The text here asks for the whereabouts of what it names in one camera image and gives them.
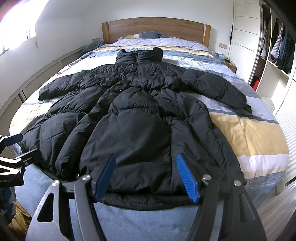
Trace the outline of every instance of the headboard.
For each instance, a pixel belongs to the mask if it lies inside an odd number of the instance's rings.
[[[178,18],[143,17],[127,18],[102,23],[105,43],[114,43],[119,37],[148,31],[185,40],[194,40],[209,47],[211,26]]]

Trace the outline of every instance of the metal bolt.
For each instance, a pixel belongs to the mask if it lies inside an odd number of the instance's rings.
[[[88,181],[90,178],[91,178],[90,175],[83,175],[83,176],[82,176],[82,180],[83,180],[83,181]]]
[[[208,180],[211,180],[211,176],[209,174],[204,174],[202,176],[202,179],[205,180],[205,181],[208,181]]]
[[[57,185],[59,185],[59,180],[53,180],[52,181],[52,185],[55,187]]]
[[[240,181],[238,181],[238,180],[235,180],[235,181],[233,182],[233,184],[234,184],[235,186],[237,186],[237,187],[240,187],[242,183],[241,183]]]

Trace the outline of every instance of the jacket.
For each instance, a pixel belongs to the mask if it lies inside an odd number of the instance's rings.
[[[206,105],[193,91],[251,112],[246,97],[223,77],[162,62],[162,49],[126,52],[115,64],[55,79],[39,99],[64,95],[22,131],[23,152],[58,178],[89,174],[109,154],[117,159],[101,202],[136,210],[193,204],[176,167],[186,153],[220,181],[246,183],[239,162]]]

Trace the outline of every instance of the nightstand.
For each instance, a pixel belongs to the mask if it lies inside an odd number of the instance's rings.
[[[230,60],[223,60],[222,63],[230,68],[233,73],[237,72],[237,67]]]

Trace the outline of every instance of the electrical outlet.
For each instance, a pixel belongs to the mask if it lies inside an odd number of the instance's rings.
[[[227,45],[226,44],[219,43],[219,47],[220,48],[223,48],[223,49],[227,49]]]
[[[93,42],[100,41],[100,38],[93,39]]]

